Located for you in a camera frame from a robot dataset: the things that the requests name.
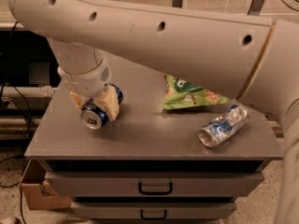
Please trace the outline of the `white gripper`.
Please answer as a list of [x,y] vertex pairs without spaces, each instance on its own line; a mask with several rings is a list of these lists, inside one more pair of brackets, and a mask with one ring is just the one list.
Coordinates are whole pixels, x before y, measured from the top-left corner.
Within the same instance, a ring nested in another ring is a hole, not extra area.
[[88,97],[96,96],[95,104],[107,114],[108,119],[110,121],[116,119],[120,105],[116,89],[111,85],[106,86],[112,79],[106,57],[93,70],[83,74],[67,73],[61,67],[58,68],[58,74],[64,85],[71,91],[70,98],[79,111],[89,101]]

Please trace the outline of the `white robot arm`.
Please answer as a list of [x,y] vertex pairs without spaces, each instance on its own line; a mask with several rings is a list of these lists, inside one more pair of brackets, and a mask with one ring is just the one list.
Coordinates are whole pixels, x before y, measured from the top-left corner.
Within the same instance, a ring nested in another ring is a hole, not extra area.
[[274,118],[284,132],[275,224],[298,224],[298,26],[255,16],[112,0],[7,0],[26,29],[98,48]]

